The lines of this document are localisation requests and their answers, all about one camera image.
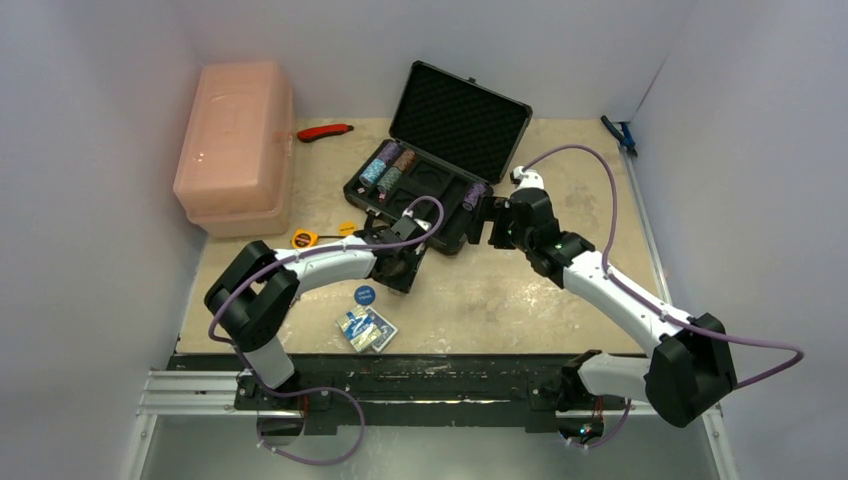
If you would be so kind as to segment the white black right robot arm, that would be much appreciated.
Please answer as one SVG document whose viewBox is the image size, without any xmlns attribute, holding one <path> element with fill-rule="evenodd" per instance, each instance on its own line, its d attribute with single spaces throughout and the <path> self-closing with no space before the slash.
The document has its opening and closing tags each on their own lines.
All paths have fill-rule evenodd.
<svg viewBox="0 0 848 480">
<path fill-rule="evenodd" d="M 641 358 L 587 351 L 562 369 L 559 404 L 584 407 L 601 396 L 650 404 L 667 423 L 684 427 L 733 392 L 738 379 L 724 325 L 694 318 L 651 295 L 603 262 L 583 236 L 561 229 L 549 195 L 524 188 L 510 197 L 484 196 L 468 229 L 480 241 L 484 223 L 496 249 L 521 251 L 532 269 L 590 303 L 643 350 Z"/>
</svg>

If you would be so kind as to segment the purple black poker chip roll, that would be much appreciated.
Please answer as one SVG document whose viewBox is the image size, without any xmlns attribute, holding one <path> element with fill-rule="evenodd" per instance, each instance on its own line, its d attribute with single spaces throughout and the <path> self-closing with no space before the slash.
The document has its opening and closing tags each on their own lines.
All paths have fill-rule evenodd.
<svg viewBox="0 0 848 480">
<path fill-rule="evenodd" d="M 462 207 L 466 211 L 473 212 L 480 199 L 487 193 L 487 190 L 488 186 L 486 184 L 479 182 L 473 183 L 463 197 Z"/>
</svg>

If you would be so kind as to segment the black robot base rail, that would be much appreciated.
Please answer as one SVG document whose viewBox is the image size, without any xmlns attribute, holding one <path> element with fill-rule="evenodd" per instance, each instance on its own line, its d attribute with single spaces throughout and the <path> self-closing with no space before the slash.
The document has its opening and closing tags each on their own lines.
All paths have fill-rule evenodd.
<svg viewBox="0 0 848 480">
<path fill-rule="evenodd" d="M 341 426 L 510 427 L 592 442 L 612 430 L 623 399 L 581 393 L 574 354 L 296 354 L 286 398 L 264 392 L 232 354 L 174 355 L 170 371 L 235 380 L 229 408 L 293 413 L 307 435 Z"/>
</svg>

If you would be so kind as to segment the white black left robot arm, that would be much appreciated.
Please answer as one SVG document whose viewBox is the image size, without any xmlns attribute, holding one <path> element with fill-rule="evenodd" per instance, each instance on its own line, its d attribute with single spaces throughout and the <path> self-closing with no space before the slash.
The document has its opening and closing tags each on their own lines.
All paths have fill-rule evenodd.
<svg viewBox="0 0 848 480">
<path fill-rule="evenodd" d="M 272 408 L 297 399 L 296 368 L 278 337 L 293 303 L 303 294 L 347 280 L 371 279 L 407 292 L 435 226 L 404 215 L 389 226 L 358 230 L 332 243 L 272 249 L 245 246 L 205 294 L 212 315 L 209 337 L 230 345 L 260 382 Z"/>
</svg>

